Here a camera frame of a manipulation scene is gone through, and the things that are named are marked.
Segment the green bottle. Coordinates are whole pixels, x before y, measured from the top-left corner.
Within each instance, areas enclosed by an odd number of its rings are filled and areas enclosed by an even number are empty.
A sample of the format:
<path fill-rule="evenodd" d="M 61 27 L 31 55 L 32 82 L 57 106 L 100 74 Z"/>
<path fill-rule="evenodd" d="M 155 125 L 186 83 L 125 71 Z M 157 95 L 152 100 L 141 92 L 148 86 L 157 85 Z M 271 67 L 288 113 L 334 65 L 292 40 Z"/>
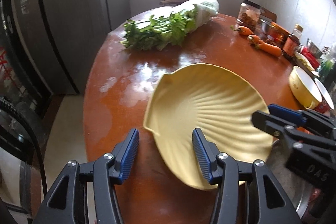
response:
<path fill-rule="evenodd" d="M 322 61 L 318 69 L 319 80 L 322 83 L 326 81 L 328 75 L 331 73 L 331 70 L 333 69 L 334 64 L 335 64 L 335 57 L 331 55 L 326 56 L 326 58 Z"/>

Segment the large carrot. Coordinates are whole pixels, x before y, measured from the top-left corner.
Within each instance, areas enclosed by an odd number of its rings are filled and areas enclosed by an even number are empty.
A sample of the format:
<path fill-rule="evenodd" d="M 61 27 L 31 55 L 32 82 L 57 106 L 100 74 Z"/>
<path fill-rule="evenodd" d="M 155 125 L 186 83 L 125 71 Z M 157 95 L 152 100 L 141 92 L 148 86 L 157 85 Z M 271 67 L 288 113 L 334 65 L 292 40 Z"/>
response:
<path fill-rule="evenodd" d="M 274 46 L 272 44 L 268 44 L 261 40 L 258 36 L 256 35 L 249 35 L 247 37 L 247 40 L 250 45 L 255 47 L 257 50 L 264 51 L 266 53 L 269 53 L 272 56 L 275 57 L 280 57 L 282 56 L 282 49 L 279 48 L 278 46 Z"/>

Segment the small carrot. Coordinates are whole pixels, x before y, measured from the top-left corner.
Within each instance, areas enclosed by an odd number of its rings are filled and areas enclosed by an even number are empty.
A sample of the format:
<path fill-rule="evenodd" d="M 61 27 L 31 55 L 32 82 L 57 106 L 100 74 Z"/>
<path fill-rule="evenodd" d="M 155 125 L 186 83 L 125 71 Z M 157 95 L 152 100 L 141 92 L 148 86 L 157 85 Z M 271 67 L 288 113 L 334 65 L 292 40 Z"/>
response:
<path fill-rule="evenodd" d="M 252 30 L 250 30 L 248 27 L 244 27 L 244 26 L 230 26 L 232 31 L 237 32 L 239 35 L 241 36 L 249 36 L 249 35 L 253 35 Z"/>

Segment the steel bowl behind jars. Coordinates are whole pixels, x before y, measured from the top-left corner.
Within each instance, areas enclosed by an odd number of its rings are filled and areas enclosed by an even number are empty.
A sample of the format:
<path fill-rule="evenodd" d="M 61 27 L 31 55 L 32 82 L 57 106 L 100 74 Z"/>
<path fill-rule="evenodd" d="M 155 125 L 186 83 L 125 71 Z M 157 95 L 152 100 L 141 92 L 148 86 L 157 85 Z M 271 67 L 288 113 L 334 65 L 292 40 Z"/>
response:
<path fill-rule="evenodd" d="M 260 27 L 263 34 L 268 34 L 272 21 L 268 18 L 260 18 Z"/>

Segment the far wooden chair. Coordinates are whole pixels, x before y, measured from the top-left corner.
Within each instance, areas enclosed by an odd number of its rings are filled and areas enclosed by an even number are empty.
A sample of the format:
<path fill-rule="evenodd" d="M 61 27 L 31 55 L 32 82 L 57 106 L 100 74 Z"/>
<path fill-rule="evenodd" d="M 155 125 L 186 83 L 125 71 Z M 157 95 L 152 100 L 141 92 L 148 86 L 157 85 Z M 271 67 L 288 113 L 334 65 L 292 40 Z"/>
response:
<path fill-rule="evenodd" d="M 188 0 L 163 0 L 159 3 L 160 6 L 178 6 Z"/>

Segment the red packet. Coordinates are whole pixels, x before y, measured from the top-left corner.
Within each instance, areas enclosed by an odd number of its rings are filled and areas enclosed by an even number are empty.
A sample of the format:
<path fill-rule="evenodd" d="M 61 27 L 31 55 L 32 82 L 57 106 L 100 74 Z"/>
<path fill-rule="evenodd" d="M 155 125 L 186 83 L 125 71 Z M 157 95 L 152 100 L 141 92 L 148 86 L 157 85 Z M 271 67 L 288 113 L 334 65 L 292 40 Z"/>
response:
<path fill-rule="evenodd" d="M 308 59 L 314 69 L 317 69 L 319 67 L 319 61 L 308 51 L 307 47 L 303 47 L 301 53 Z"/>

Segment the wooden chair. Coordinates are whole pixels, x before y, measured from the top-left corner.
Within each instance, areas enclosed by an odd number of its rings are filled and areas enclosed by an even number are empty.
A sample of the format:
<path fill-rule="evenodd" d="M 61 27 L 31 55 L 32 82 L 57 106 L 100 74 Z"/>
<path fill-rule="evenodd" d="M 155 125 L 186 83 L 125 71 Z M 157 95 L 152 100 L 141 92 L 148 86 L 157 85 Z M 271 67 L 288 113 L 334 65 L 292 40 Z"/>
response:
<path fill-rule="evenodd" d="M 188 0 L 163 0 L 159 3 L 160 6 L 178 6 Z"/>
<path fill-rule="evenodd" d="M 269 11 L 263 6 L 261 6 L 260 11 L 261 11 L 261 16 L 270 19 L 271 22 L 277 22 L 277 15 L 275 13 Z"/>

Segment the grey refrigerator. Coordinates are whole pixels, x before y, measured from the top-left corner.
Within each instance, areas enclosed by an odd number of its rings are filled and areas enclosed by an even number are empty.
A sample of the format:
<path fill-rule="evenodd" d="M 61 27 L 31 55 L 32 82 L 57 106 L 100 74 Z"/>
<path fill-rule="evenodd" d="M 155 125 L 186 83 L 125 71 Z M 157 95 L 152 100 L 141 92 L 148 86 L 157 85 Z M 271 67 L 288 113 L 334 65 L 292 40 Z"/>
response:
<path fill-rule="evenodd" d="M 9 100 L 44 117 L 55 97 L 84 94 L 109 29 L 104 0 L 1 0 L 1 46 L 18 78 Z"/>

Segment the celery bunch in bag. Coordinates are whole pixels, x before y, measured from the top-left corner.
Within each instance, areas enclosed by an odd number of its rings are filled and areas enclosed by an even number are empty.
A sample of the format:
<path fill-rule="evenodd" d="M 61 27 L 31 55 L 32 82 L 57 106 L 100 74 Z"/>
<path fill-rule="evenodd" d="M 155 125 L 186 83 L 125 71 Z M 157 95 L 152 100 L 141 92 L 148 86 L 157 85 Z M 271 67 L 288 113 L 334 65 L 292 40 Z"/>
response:
<path fill-rule="evenodd" d="M 124 40 L 125 48 L 161 51 L 169 44 L 181 46 L 187 34 L 206 24 L 219 12 L 217 0 L 188 0 L 177 5 L 169 15 L 151 15 L 148 19 L 127 20 Z"/>

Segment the clear jar with pickles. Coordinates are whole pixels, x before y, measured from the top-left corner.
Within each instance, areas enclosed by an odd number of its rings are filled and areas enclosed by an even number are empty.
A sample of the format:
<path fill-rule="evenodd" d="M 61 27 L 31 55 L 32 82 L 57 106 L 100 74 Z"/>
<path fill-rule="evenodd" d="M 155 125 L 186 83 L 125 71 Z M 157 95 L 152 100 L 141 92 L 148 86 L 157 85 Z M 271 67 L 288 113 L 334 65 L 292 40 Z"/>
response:
<path fill-rule="evenodd" d="M 256 30 L 257 23 L 261 14 L 261 6 L 249 1 L 243 0 L 240 5 L 236 24 L 249 28 L 252 32 Z"/>

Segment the yellow shell-shaped plate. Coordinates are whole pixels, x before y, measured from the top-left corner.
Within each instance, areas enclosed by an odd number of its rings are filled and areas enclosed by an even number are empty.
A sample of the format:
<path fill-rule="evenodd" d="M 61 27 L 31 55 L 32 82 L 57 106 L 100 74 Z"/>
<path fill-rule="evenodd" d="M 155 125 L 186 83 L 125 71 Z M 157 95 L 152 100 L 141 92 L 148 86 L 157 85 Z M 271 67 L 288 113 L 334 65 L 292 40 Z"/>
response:
<path fill-rule="evenodd" d="M 160 78 L 143 127 L 153 134 L 163 161 L 181 182 L 211 190 L 193 150 L 193 130 L 201 129 L 208 141 L 238 161 L 266 160 L 273 138 L 253 126 L 251 116 L 258 110 L 268 108 L 248 81 L 216 65 L 192 64 Z"/>

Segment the yellow bowl with handle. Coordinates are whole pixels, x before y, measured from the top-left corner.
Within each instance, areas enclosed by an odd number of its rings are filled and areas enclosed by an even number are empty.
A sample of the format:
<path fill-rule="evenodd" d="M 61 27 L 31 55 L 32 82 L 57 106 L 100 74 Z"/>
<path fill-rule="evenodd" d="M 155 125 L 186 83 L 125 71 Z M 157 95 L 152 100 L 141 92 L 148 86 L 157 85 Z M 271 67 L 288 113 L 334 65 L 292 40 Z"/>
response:
<path fill-rule="evenodd" d="M 300 67 L 294 66 L 289 75 L 289 87 L 296 100 L 305 109 L 315 109 L 322 95 L 313 79 Z"/>

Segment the white red-patterned bowl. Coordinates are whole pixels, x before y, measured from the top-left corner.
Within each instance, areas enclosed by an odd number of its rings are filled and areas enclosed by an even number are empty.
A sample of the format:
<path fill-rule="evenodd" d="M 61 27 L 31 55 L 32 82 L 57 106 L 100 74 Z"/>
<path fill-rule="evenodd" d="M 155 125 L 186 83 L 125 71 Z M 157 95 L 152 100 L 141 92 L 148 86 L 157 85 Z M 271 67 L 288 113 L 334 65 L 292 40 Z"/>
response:
<path fill-rule="evenodd" d="M 320 102 L 314 110 L 324 114 L 328 111 L 333 111 L 335 109 L 333 100 L 331 99 L 331 96 L 323 83 L 319 79 L 314 79 L 315 84 L 318 87 L 319 92 L 321 93 L 322 96 L 322 102 Z"/>

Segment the brown sauce bottle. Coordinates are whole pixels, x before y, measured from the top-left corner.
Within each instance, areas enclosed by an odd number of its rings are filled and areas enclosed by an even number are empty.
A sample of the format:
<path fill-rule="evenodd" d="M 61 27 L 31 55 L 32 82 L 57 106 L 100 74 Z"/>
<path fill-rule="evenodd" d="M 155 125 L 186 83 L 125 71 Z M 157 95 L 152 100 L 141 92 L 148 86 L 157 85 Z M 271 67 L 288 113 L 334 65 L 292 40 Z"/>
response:
<path fill-rule="evenodd" d="M 289 61 L 293 60 L 295 52 L 300 45 L 299 40 L 302 36 L 302 32 L 303 28 L 299 24 L 296 24 L 291 34 L 287 37 L 287 40 L 282 48 L 284 57 Z"/>

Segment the plate with food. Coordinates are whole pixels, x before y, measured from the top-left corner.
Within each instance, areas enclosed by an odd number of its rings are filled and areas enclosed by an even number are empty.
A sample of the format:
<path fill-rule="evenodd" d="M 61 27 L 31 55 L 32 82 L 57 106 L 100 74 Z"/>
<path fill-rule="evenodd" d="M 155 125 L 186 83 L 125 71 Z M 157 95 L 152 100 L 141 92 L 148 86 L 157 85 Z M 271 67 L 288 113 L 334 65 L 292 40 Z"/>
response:
<path fill-rule="evenodd" d="M 294 54 L 294 60 L 295 60 L 295 63 L 302 69 L 305 69 L 306 71 L 309 71 L 310 73 L 313 73 L 313 74 L 316 73 L 316 70 L 312 67 L 309 60 L 301 53 L 296 52 Z"/>

